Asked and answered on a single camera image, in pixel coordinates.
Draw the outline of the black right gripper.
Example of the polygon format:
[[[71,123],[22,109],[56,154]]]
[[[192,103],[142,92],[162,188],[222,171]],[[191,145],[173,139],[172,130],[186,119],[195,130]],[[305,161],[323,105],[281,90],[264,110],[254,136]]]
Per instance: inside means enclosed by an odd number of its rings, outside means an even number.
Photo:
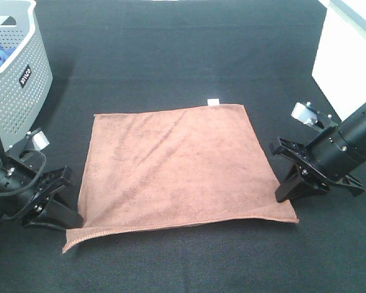
[[[307,145],[278,137],[270,144],[270,151],[293,162],[275,191],[278,203],[324,195],[331,186],[344,188],[354,196],[365,192],[363,184],[351,174],[365,158],[356,153],[336,127],[325,129]]]

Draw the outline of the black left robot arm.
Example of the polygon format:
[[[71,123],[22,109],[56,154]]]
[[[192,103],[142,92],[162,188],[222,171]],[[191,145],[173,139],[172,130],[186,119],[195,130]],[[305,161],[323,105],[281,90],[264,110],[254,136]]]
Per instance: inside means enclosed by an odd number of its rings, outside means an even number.
[[[66,231],[80,228],[83,218],[61,196],[71,186],[72,170],[46,171],[42,150],[49,141],[38,128],[4,149],[0,136],[0,226],[15,222],[24,228]]]

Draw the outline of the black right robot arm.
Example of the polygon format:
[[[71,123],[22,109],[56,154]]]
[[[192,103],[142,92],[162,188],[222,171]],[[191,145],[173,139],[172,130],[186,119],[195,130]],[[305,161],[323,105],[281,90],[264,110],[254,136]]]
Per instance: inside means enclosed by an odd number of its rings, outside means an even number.
[[[273,155],[293,163],[275,191],[276,201],[324,195],[332,186],[355,197],[363,193],[363,184],[351,172],[366,162],[366,102],[341,123],[310,103],[296,103],[291,116],[318,131],[318,136],[307,145],[280,137],[270,144]]]

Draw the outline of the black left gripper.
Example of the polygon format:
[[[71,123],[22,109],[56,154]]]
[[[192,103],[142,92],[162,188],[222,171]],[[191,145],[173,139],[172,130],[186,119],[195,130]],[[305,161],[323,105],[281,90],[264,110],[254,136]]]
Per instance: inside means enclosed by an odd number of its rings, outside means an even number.
[[[64,191],[71,185],[72,170],[66,166],[45,173],[43,153],[24,153],[40,157],[35,170],[26,161],[10,156],[6,167],[0,160],[0,226],[18,222],[24,228],[81,228],[83,218],[70,205],[70,197]]]

